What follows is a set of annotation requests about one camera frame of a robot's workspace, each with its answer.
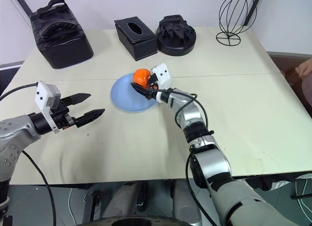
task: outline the black wire stand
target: black wire stand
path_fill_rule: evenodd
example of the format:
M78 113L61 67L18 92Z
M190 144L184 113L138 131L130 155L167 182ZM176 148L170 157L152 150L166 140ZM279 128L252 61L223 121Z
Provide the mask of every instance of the black wire stand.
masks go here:
M255 16L250 26L244 26L246 21L249 20L248 6L254 8ZM248 30L253 25L256 17L257 7L254 0L225 0L219 10L221 32L215 36L216 40L226 46L237 46L241 42L238 34Z

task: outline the black bag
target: black bag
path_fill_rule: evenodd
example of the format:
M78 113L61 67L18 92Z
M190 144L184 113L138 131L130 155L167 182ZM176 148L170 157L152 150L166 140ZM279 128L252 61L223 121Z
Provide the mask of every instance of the black bag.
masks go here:
M90 59L88 39L64 0L51 0L30 16L39 51L52 68L60 69Z

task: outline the person's hand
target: person's hand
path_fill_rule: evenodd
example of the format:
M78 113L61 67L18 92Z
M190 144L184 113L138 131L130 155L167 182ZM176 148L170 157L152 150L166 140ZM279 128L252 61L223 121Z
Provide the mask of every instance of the person's hand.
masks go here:
M295 68L301 79L307 77L310 73L312 73L312 58L300 64Z

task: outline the table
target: table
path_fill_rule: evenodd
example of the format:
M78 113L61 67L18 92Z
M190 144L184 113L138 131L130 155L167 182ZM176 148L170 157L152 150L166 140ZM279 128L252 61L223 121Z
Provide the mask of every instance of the table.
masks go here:
M26 148L49 183L184 178L188 148L169 107L158 104L142 113L126 113L109 97L117 78L161 62L168 64L172 86L198 94L233 176L312 169L312 119L252 32L242 34L237 47L218 44L216 28L197 28L196 33L195 49L183 57L158 53L135 62L111 30L87 32L94 58L66 69L53 70L36 49L30 54L7 90L44 80L57 85L63 97L92 94L70 106L71 116L106 109L93 123L46 134ZM99 46L94 46L102 34L111 51L98 52ZM0 119L38 112L34 95L35 88L28 88L4 99ZM42 180L21 155L11 184Z

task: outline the orange ball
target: orange ball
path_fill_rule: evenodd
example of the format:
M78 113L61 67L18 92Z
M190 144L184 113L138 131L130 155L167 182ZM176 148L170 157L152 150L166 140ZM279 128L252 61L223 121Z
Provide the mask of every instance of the orange ball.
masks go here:
M139 84L143 88L147 89L147 81L149 77L151 76L151 73L147 69L138 69L133 74L133 82Z

